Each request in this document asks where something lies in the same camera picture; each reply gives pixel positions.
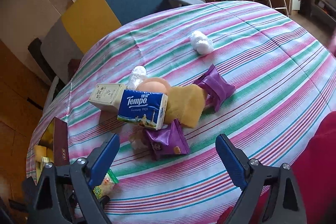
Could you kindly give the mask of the yellow green snack bag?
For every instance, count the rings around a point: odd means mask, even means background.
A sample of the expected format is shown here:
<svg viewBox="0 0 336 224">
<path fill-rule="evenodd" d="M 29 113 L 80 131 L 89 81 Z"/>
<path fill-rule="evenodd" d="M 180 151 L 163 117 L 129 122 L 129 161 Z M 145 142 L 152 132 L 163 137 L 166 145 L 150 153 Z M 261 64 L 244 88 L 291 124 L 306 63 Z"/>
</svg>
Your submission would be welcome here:
<svg viewBox="0 0 336 224">
<path fill-rule="evenodd" d="M 108 169 L 108 172 L 102 180 L 102 183 L 93 188 L 93 193 L 98 200 L 103 198 L 104 196 L 111 198 L 113 187 L 118 183 L 119 180 L 116 175 L 112 172 L 111 169 Z"/>
</svg>

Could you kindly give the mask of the cream cardboard box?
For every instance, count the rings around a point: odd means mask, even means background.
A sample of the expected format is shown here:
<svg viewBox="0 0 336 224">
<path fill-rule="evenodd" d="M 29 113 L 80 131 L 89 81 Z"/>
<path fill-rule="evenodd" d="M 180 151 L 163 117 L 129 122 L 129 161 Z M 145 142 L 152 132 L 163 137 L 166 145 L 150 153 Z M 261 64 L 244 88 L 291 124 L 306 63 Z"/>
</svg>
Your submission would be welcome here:
<svg viewBox="0 0 336 224">
<path fill-rule="evenodd" d="M 124 84 L 97 84 L 88 102 L 102 111 L 118 113 Z"/>
</svg>

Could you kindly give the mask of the small white wrapped bundle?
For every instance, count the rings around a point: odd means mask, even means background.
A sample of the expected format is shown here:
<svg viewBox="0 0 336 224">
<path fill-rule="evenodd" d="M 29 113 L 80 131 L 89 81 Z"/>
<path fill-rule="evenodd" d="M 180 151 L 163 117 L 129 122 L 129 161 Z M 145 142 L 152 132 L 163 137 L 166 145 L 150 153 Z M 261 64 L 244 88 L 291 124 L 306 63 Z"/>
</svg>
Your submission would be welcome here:
<svg viewBox="0 0 336 224">
<path fill-rule="evenodd" d="M 127 83 L 127 88 L 130 90 L 136 90 L 139 84 L 141 84 L 144 80 L 147 79 L 147 71 L 143 66 L 136 66 L 129 76 L 129 80 Z"/>
</svg>

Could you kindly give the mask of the white low shelf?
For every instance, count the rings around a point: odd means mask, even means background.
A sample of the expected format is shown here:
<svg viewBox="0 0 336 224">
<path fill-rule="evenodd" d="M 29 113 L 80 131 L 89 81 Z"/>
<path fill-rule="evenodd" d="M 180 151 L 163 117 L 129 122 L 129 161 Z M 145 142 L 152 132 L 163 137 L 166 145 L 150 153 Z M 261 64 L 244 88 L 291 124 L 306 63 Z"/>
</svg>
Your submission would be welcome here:
<svg viewBox="0 0 336 224">
<path fill-rule="evenodd" d="M 326 0 L 311 0 L 310 16 L 319 19 L 331 29 L 335 29 L 335 7 Z"/>
</svg>

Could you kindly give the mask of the small green white box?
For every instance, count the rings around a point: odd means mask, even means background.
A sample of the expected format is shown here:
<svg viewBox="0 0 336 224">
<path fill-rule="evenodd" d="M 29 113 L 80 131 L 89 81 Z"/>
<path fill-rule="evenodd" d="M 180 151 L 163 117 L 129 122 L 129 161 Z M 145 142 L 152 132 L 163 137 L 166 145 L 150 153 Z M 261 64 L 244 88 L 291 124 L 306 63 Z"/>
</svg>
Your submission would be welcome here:
<svg viewBox="0 0 336 224">
<path fill-rule="evenodd" d="M 41 157 L 41 169 L 43 169 L 46 164 L 48 164 L 50 162 L 50 159 L 46 156 L 42 156 Z"/>
</svg>

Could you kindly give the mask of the white crumpled plastic bag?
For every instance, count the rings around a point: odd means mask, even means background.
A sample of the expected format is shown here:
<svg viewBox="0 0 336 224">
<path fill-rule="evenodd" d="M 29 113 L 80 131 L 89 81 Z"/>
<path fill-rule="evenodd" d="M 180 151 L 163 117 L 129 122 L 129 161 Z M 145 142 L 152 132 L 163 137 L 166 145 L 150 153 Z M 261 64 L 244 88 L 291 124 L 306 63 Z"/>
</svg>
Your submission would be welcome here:
<svg viewBox="0 0 336 224">
<path fill-rule="evenodd" d="M 208 55 L 214 50 L 213 41 L 199 30 L 192 32 L 190 43 L 200 55 Z"/>
</svg>

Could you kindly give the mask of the peach capped white bottle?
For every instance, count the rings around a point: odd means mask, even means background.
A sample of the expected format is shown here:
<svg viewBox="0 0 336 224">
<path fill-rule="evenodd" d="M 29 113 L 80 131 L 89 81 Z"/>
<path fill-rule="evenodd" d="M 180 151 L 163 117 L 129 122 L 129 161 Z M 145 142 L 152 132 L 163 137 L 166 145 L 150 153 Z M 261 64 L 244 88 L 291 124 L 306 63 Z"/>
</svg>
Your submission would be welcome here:
<svg viewBox="0 0 336 224">
<path fill-rule="evenodd" d="M 168 95 L 171 89 L 170 84 L 167 80 L 160 77 L 147 78 L 136 88 L 137 91 L 142 92 L 152 92 L 152 93 L 164 93 Z"/>
</svg>

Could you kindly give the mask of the blue Tempo tissue pack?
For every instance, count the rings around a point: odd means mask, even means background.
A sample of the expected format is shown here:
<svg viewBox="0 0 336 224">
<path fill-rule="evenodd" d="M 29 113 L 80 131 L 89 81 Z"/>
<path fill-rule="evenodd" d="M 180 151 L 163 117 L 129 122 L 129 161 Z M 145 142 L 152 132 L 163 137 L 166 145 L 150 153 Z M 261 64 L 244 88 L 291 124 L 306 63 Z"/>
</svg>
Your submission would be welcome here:
<svg viewBox="0 0 336 224">
<path fill-rule="evenodd" d="M 117 119 L 151 130 L 160 130 L 165 119 L 168 96 L 164 93 L 123 91 Z"/>
</svg>

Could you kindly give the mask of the maroon gold storage box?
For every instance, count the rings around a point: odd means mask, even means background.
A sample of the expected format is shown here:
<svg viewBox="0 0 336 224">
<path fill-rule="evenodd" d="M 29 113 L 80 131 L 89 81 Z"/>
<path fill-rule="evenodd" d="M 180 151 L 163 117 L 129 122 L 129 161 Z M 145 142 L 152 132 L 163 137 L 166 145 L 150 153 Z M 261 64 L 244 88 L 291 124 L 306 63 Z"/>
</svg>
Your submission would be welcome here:
<svg viewBox="0 0 336 224">
<path fill-rule="evenodd" d="M 68 153 L 68 127 L 67 123 L 54 117 L 49 123 L 37 145 L 47 148 L 47 157 L 56 166 L 68 165 L 70 163 Z M 39 180 L 42 169 L 41 163 L 35 161 L 36 177 Z"/>
</svg>

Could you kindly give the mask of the purple snack packet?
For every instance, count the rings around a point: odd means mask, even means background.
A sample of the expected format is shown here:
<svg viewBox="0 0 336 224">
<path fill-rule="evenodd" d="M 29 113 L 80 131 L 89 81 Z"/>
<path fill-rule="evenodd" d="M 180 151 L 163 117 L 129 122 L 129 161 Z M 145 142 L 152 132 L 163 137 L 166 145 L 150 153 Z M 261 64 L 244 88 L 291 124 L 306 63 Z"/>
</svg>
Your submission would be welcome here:
<svg viewBox="0 0 336 224">
<path fill-rule="evenodd" d="M 213 101 L 215 112 L 219 111 L 222 103 L 229 98 L 235 91 L 235 87 L 229 84 L 217 71 L 215 65 L 196 79 L 193 84 L 204 89 Z"/>
<path fill-rule="evenodd" d="M 146 145 L 149 147 L 153 159 L 162 157 L 187 155 L 189 145 L 183 134 L 183 128 L 178 119 L 175 119 L 161 130 L 143 129 Z"/>
</svg>

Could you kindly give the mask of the striped pink green bedsheet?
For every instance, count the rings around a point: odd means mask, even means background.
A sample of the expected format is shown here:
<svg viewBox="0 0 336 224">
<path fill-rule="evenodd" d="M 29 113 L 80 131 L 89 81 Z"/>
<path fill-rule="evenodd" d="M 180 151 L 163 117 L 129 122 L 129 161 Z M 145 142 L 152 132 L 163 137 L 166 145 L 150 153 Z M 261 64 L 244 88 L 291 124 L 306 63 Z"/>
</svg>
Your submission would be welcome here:
<svg viewBox="0 0 336 224">
<path fill-rule="evenodd" d="M 213 41 L 210 54 L 200 55 L 192 47 L 190 35 L 196 30 Z M 296 22 L 255 2 L 205 3 L 135 20 L 84 55 L 30 144 L 37 144 L 54 117 L 68 125 L 70 161 L 87 156 L 107 133 L 117 133 L 121 144 L 111 169 L 119 183 L 106 206 L 113 223 L 214 223 L 240 195 L 216 152 L 216 137 L 223 131 L 237 135 L 261 119 L 261 114 L 249 118 L 249 112 L 257 100 L 270 99 L 270 73 L 288 61 L 278 45 L 313 40 L 318 41 Z M 185 86 L 212 64 L 236 91 L 219 111 L 207 107 L 197 127 L 184 131 L 190 146 L 186 156 L 155 161 L 148 151 L 133 151 L 128 136 L 135 127 L 88 102 L 97 84 L 127 83 L 138 65 L 150 77 Z"/>
</svg>

